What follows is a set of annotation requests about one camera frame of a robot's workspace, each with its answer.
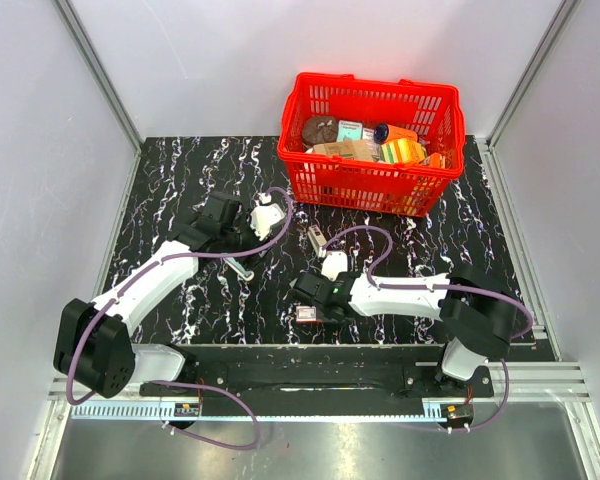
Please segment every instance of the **wall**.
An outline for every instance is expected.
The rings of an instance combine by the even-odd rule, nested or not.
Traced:
[[[27,462],[60,312],[93,293],[132,159],[52,2],[0,1],[0,480]]]
[[[559,0],[73,0],[144,136],[277,135],[300,71],[450,83],[487,135]]]
[[[563,355],[600,420],[600,0],[582,2],[497,146]]]

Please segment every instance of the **red plastic basket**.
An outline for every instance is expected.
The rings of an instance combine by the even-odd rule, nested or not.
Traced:
[[[345,160],[304,153],[302,127],[314,115],[388,123],[414,130],[450,168]],[[424,216],[463,171],[464,117],[458,90],[400,80],[357,80],[353,75],[301,73],[282,116],[278,155],[285,162],[296,201]]]

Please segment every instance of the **brown round object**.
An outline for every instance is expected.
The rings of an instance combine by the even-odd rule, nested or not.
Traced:
[[[319,143],[335,142],[338,138],[338,121],[331,116],[311,117],[302,129],[302,143],[305,148]]]

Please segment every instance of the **brown box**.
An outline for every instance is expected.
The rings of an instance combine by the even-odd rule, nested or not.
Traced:
[[[373,156],[364,140],[353,142],[320,143],[313,146],[313,153],[333,157],[338,155],[347,160],[362,160],[373,162]]]

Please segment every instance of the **black and white marble pattern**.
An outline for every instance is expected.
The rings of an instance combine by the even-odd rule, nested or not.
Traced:
[[[253,199],[269,186],[288,188],[277,137],[177,137],[146,141],[117,240],[106,287],[126,278],[165,240],[181,208],[202,206],[212,190]],[[352,322],[339,329],[296,325],[289,282],[319,263],[307,228],[319,224],[327,238],[352,225],[389,230],[395,248],[378,275],[447,272],[469,262],[519,287],[489,185],[473,138],[465,146],[465,173],[422,219],[296,204],[285,237],[273,247],[256,278],[245,283],[222,262],[212,262],[175,289],[149,314],[133,340],[142,343],[442,343],[443,326],[429,319],[393,315]],[[366,268],[384,248],[384,238],[352,233],[343,247],[352,268]],[[522,316],[518,326],[524,324]],[[531,334],[519,341],[530,341]]]

